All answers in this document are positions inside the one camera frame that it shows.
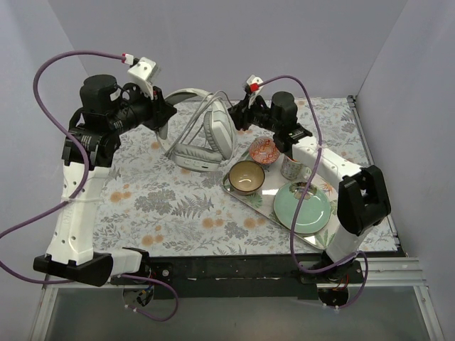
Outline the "white over-ear headphones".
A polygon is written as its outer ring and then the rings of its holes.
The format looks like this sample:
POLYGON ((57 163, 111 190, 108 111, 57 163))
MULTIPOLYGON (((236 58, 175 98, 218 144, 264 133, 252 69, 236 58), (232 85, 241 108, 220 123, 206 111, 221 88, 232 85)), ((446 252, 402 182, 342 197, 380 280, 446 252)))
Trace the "white over-ear headphones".
POLYGON ((197 109, 173 141, 168 136, 167 124, 156 132, 165 157, 178 167, 199 173, 213 172, 232 159, 237 137, 222 93, 185 88, 166 97, 173 106, 196 97, 200 99, 197 109))

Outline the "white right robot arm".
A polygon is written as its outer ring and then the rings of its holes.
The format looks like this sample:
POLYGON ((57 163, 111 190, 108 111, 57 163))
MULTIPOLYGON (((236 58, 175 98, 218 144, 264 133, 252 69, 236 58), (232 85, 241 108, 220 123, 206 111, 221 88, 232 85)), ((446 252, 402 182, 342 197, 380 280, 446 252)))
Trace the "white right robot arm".
POLYGON ((321 260, 310 269, 299 266, 302 274, 323 276, 338 282, 360 253, 359 247, 373 229, 390 213, 391 205, 382 171, 377 166, 362 167, 323 147, 322 136, 313 136, 297 119, 294 96, 277 92, 270 105, 261 97, 246 94, 228 109, 237 130, 255 125, 273 133, 276 147, 284 155, 312 168, 338 193, 338 230, 323 251, 321 260))

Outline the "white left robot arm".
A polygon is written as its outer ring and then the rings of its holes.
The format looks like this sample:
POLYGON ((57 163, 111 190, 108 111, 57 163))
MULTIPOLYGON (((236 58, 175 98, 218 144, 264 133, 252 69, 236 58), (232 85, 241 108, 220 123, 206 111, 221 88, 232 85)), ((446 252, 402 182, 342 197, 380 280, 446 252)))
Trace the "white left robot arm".
POLYGON ((62 153, 63 208, 51 242, 45 254, 34 259, 33 269, 97 287, 123 274, 134 283, 146 283, 151 275, 148 252, 125 247, 95 251, 93 231, 120 136, 140 125, 157 131, 176 109, 159 87, 151 87, 150 93, 137 81, 120 87, 112 75, 88 77, 80 88, 80 100, 62 153))

